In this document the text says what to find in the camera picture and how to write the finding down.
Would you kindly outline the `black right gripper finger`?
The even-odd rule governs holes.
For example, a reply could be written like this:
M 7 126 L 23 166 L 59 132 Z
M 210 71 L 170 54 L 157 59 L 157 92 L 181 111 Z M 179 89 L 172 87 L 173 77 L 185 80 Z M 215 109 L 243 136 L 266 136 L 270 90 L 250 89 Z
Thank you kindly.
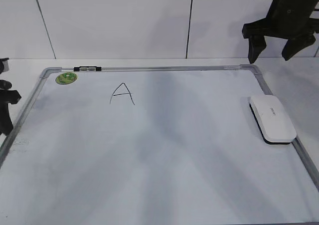
M 289 39 L 282 50 L 282 57 L 285 61 L 288 61 L 301 50 L 313 45 L 315 41 L 316 38 L 313 34 L 304 34 L 296 38 Z
M 267 44 L 263 35 L 252 35 L 249 37 L 248 60 L 254 63 Z

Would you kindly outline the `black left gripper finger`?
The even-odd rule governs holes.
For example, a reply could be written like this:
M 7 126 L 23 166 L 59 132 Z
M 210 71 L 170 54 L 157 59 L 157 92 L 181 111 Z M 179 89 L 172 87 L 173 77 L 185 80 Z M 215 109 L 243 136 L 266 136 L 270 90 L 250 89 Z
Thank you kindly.
M 13 124 L 10 118 L 8 104 L 0 105 L 0 133 L 9 135 L 13 130 Z

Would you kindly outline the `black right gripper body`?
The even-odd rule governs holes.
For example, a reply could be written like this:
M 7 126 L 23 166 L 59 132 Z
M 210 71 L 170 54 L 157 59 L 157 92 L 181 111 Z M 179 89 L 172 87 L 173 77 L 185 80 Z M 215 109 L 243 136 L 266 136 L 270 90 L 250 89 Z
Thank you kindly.
M 319 32 L 319 20 L 311 18 L 319 0 L 272 0 L 265 18 L 246 23 L 244 38 L 263 35 L 292 39 L 303 34 Z

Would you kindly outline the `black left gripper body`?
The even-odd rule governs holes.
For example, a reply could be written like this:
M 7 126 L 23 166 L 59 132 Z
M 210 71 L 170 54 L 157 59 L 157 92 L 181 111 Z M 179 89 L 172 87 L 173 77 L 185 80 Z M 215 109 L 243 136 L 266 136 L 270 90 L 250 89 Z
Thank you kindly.
M 7 105 L 17 104 L 21 95 L 17 90 L 11 90 L 12 84 L 9 81 L 1 80 L 0 81 L 0 109 L 4 110 Z

